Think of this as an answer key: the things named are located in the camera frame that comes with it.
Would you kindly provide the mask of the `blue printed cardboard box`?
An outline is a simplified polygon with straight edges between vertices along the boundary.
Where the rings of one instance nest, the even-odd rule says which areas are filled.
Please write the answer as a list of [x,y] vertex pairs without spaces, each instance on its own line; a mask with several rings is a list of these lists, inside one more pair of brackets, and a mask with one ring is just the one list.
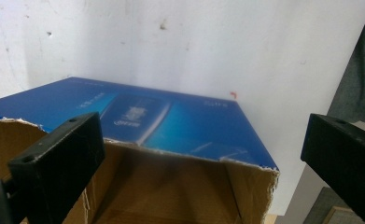
[[96,112],[105,160],[64,224],[264,224],[279,176],[234,101],[70,77],[0,99],[7,162]]

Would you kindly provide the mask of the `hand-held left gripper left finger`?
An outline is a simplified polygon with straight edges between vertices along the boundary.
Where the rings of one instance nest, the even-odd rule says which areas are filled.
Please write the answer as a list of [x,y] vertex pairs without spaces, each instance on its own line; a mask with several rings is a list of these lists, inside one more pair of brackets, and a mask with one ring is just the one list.
[[105,158],[98,113],[68,119],[7,163],[14,215],[62,224]]

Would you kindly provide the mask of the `grey-green cloth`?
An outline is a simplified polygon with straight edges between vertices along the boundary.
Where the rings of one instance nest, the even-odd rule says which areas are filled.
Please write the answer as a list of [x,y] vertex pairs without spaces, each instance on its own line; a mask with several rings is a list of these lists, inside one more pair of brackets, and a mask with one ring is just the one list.
[[365,122],[365,25],[327,115],[348,122]]

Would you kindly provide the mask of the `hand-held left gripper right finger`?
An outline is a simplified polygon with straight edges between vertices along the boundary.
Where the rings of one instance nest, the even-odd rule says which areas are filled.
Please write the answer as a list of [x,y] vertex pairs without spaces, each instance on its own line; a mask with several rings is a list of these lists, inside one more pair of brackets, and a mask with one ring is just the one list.
[[312,114],[301,160],[365,221],[365,131],[340,119]]

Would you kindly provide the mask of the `wooden framed grey board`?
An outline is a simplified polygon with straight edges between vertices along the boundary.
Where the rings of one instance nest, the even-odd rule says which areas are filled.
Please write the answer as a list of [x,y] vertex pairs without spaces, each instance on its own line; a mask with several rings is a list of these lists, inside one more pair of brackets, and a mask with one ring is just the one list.
[[303,224],[365,224],[365,221],[333,189],[323,187]]

